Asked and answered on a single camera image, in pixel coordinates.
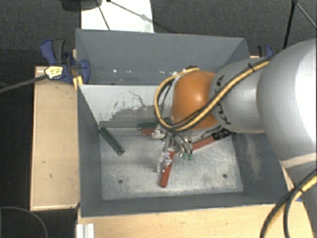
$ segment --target gray bin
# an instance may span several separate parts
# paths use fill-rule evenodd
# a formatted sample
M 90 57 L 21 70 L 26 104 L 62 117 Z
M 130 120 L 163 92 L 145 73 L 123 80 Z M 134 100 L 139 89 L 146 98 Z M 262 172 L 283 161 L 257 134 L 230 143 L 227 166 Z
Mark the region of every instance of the gray bin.
M 198 150 L 192 161 L 175 157 L 161 188 L 161 142 L 136 129 L 155 121 L 155 89 L 173 71 L 192 64 L 217 72 L 249 57 L 244 39 L 78 29 L 76 52 L 91 66 L 89 85 L 78 91 L 83 217 L 274 203 L 287 191 L 264 134 L 233 135 Z M 126 148 L 122 156 L 99 135 L 100 126 Z

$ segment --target wooden board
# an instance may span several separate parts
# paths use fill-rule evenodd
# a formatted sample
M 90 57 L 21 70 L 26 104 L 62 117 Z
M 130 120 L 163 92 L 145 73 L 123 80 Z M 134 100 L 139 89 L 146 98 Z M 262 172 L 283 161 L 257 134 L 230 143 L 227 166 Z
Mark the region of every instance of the wooden board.
M 36 68 L 36 76 L 45 67 Z M 44 80 L 35 84 L 30 210 L 75 208 L 79 203 L 74 86 Z
M 96 238 L 257 238 L 273 205 L 258 205 L 130 216 L 78 218 L 79 224 L 95 224 Z M 292 238 L 312 238 L 306 211 L 295 202 L 290 211 Z M 282 217 L 266 237 L 284 237 Z

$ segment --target red object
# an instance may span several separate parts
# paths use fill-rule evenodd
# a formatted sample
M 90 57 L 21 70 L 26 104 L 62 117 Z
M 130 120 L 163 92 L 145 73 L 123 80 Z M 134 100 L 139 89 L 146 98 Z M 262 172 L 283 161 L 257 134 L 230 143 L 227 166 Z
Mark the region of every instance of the red object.
M 211 144 L 214 142 L 215 142 L 215 140 L 212 136 L 206 137 L 202 140 L 199 140 L 199 141 L 193 143 L 193 150 L 199 149 L 205 145 L 208 145 L 208 144 Z
M 142 136 L 151 136 L 155 129 L 142 129 Z
M 174 154 L 175 154 L 175 152 L 169 152 L 169 156 L 170 156 L 171 160 L 174 159 Z M 166 186 L 167 186 L 169 173 L 170 173 L 170 170 L 172 168 L 172 164 L 173 164 L 173 162 L 162 170 L 162 177 L 161 177 L 160 182 L 159 182 L 159 185 L 162 188 L 166 188 Z

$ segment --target tape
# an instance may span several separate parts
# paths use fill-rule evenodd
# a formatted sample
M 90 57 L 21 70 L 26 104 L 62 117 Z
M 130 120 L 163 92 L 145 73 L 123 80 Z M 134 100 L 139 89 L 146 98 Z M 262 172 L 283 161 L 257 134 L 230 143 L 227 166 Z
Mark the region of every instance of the tape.
M 308 162 L 316 162 L 317 159 L 317 154 L 316 153 L 309 153 L 309 154 L 305 154 L 305 155 L 301 155 L 301 156 L 297 156 L 285 161 L 280 161 L 280 164 L 282 165 L 282 167 L 288 169 L 294 166 L 298 166 L 298 165 L 302 165 Z

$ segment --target black floor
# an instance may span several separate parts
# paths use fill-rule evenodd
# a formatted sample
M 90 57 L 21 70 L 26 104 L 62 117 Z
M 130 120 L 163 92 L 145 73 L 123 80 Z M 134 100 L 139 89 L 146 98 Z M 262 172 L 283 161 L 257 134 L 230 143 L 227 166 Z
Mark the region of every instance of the black floor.
M 316 22 L 317 0 L 299 0 Z M 257 45 L 282 50 L 290 0 L 151 0 L 155 32 L 244 37 L 250 54 Z M 80 27 L 78 2 L 0 0 L 0 82 L 14 84 L 33 77 L 45 63 L 42 41 L 65 39 L 75 47 Z M 316 37 L 316 30 L 296 9 L 289 44 Z M 28 209 L 32 139 L 32 86 L 0 94 L 0 205 Z M 40 214 L 49 237 L 74 237 L 75 212 Z M 3 210 L 3 237 L 44 237 L 32 216 Z

